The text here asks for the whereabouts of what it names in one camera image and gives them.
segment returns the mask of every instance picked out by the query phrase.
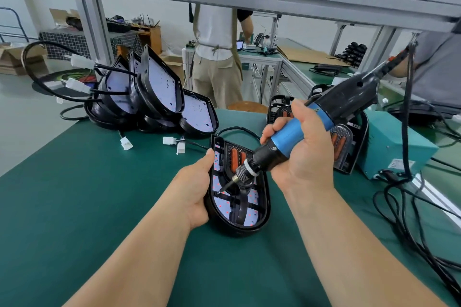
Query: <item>gray shirt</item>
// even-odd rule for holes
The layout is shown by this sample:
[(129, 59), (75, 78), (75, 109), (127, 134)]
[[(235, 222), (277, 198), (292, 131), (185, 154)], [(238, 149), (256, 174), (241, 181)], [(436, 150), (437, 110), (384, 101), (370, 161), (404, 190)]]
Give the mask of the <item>gray shirt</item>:
[(417, 41), (412, 93), (461, 106), (461, 34), (424, 31)]

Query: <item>electric screwdriver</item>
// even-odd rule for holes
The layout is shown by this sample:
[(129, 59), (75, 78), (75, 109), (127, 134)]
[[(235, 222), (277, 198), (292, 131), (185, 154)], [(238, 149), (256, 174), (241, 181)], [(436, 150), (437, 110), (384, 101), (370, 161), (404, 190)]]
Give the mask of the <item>electric screwdriver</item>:
[[(381, 78), (401, 63), (407, 55), (408, 47), (393, 60), (381, 63), (372, 71), (356, 74), (322, 94), (312, 96), (305, 105), (317, 112), (327, 131), (336, 124), (346, 123), (357, 113), (377, 103), (377, 90)], [(224, 192), (234, 183), (244, 187), (251, 184), (251, 180), (259, 172), (270, 171), (276, 165), (288, 160), (293, 147), (303, 138), (299, 120), (291, 119), (245, 159), (237, 168), (232, 181), (219, 192)]]

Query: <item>white connector plug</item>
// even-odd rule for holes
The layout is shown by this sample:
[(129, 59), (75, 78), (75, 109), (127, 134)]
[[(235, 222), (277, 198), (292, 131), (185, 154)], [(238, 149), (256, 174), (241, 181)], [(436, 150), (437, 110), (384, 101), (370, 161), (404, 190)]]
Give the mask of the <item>white connector plug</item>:
[(178, 142), (176, 148), (176, 155), (180, 153), (186, 153), (186, 143), (185, 142)]
[(72, 67), (88, 68), (88, 69), (94, 69), (95, 68), (95, 62), (93, 60), (89, 59), (89, 58), (86, 58), (85, 56), (72, 54), (72, 56), (65, 55), (65, 57), (71, 59), (71, 66)]
[(69, 78), (66, 81), (66, 88), (84, 92), (85, 94), (89, 94), (91, 92), (91, 88), (89, 86), (85, 85), (85, 83), (82, 83), (81, 81), (75, 80), (74, 78)]
[(131, 142), (126, 137), (122, 137), (120, 139), (120, 143), (122, 144), (122, 147), (123, 147), (124, 150), (129, 150), (129, 149), (133, 148), (133, 145), (131, 144)]
[(174, 137), (163, 137), (163, 144), (176, 144), (176, 139)]

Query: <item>green workbench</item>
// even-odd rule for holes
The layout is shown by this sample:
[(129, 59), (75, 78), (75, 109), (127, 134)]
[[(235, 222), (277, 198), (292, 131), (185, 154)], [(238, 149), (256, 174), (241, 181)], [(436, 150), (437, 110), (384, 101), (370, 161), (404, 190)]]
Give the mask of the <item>green workbench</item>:
[[(242, 125), (257, 133), (266, 120), (264, 114), (225, 110), (218, 118), (220, 128)], [(203, 155), (191, 146), (176, 155), (175, 147), (162, 144), (163, 136), (128, 132), (134, 147), (124, 151), (117, 132), (79, 122), (0, 177), (0, 306), (61, 306), (102, 265), (175, 173)], [(258, 145), (243, 132), (224, 137)], [(335, 185), (383, 244), (455, 307), (432, 270), (400, 245), (373, 208), (372, 195), (383, 185), (357, 170), (335, 173)], [(206, 224), (191, 233), (169, 306), (330, 306), (270, 177), (269, 187), (272, 213), (260, 232), (233, 238)], [(460, 261), (460, 229), (441, 211), (419, 207), (434, 253)]]

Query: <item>black plastic housing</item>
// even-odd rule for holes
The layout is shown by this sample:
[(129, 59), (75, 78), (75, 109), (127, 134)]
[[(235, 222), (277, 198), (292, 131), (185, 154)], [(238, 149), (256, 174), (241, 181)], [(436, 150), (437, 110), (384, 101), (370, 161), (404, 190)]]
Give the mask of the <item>black plastic housing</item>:
[[(237, 144), (225, 141), (222, 137), (215, 135), (211, 136), (211, 146), (215, 151), (216, 157), (215, 164), (211, 167), (209, 172), (211, 180), (210, 188), (204, 197), (205, 208), (208, 211), (211, 223), (223, 233), (231, 236), (247, 236), (259, 231), (267, 223), (271, 214), (271, 201), (266, 173), (261, 172), (256, 177), (256, 182), (252, 186), (253, 190), (258, 194), (257, 204), (248, 201), (252, 194), (251, 192), (246, 195), (247, 198), (245, 200), (245, 194), (242, 196), (236, 185), (231, 186), (228, 192), (224, 192), (216, 197), (215, 195), (218, 193), (213, 190), (213, 183), (216, 183), (217, 180), (220, 185), (224, 186), (225, 183), (230, 181), (229, 175), (231, 175), (232, 172), (227, 170), (227, 168), (228, 165), (230, 165), (229, 159), (231, 158), (231, 150), (235, 148), (239, 152), (244, 152), (247, 158), (250, 158), (252, 151)], [(219, 199), (218, 201), (220, 202), (228, 203), (230, 207), (229, 219), (220, 211), (216, 199)], [(247, 212), (241, 213), (240, 206), (245, 204), (245, 201), (248, 206), (246, 209)], [(247, 216), (249, 217), (249, 215), (251, 215), (251, 211), (254, 213), (255, 210), (258, 212), (258, 216), (254, 224), (242, 225), (235, 222), (242, 217), (241, 215), (247, 218)]]
[(179, 125), (182, 127), (182, 129), (190, 136), (192, 137), (204, 137), (204, 136), (209, 136), (210, 134), (214, 134), (216, 130), (219, 127), (219, 121), (218, 121), (218, 116), (216, 115), (216, 111), (213, 107), (213, 104), (211, 103), (211, 100), (209, 97), (206, 97), (201, 94), (197, 94), (196, 92), (192, 92), (189, 90), (184, 89), (184, 96), (191, 96), (191, 97), (196, 97), (199, 100), (205, 101), (206, 103), (206, 108), (208, 110), (208, 113), (210, 115), (210, 120), (212, 124), (212, 131), (201, 131), (195, 127), (193, 127), (191, 124), (188, 123), (187, 121), (187, 116), (185, 115), (185, 111), (181, 113), (181, 119), (179, 120)]
[(136, 120), (126, 117), (117, 117), (102, 102), (85, 102), (84, 109), (89, 120), (109, 130), (129, 131), (136, 128)]
[(145, 133), (177, 132), (179, 127), (172, 121), (164, 119), (152, 119), (145, 115), (138, 121), (138, 130)]
[(291, 102), (293, 102), (294, 99), (294, 97), (282, 94), (273, 96), (269, 104), (266, 123), (273, 124), (275, 119), (283, 117), (283, 112), (287, 112), (287, 116), (289, 117), (291, 113)]
[[(112, 66), (116, 66), (120, 64), (125, 70), (128, 70), (129, 69), (129, 65), (128, 65), (128, 62), (122, 57), (122, 56), (118, 56), (117, 59), (115, 60), (115, 62), (112, 64)], [(112, 76), (112, 74), (114, 72), (117, 72), (117, 69), (114, 68), (114, 70), (110, 70), (106, 73), (106, 75), (104, 77), (102, 77), (100, 83), (98, 84), (98, 90), (101, 90), (101, 91), (108, 91), (110, 92), (111, 89), (110, 86), (108, 86), (107, 84), (107, 81), (110, 79), (110, 77)], [(123, 74), (127, 77), (127, 83), (129, 83), (129, 74)], [(103, 104), (111, 111), (113, 112), (117, 117), (126, 117), (126, 118), (135, 118), (135, 115), (136, 115), (136, 108), (135, 108), (135, 105), (131, 102), (131, 108), (134, 110), (133, 113), (129, 113), (129, 112), (125, 112), (123, 109), (121, 109), (117, 104), (116, 102), (113, 100), (114, 96), (112, 95), (108, 95), (108, 94), (99, 94), (99, 98), (102, 100)]]
[(356, 117), (348, 121), (345, 126), (351, 131), (354, 143), (352, 143), (352, 148), (347, 154), (345, 162), (342, 165), (335, 164), (334, 168), (349, 175), (354, 170), (360, 151), (368, 137), (368, 117), (364, 112), (360, 112)]
[[(175, 82), (176, 90), (176, 109), (172, 111), (165, 106), (157, 97), (149, 82), (149, 58), (157, 62), (162, 69), (167, 72)], [(181, 86), (181, 80), (176, 73), (166, 64), (158, 55), (148, 46), (144, 46), (144, 51), (141, 55), (141, 74), (135, 78), (138, 89), (145, 90), (147, 95), (143, 95), (143, 100), (148, 102), (149, 109), (153, 110), (154, 115), (170, 120), (179, 120), (180, 113), (184, 110), (184, 91)]]

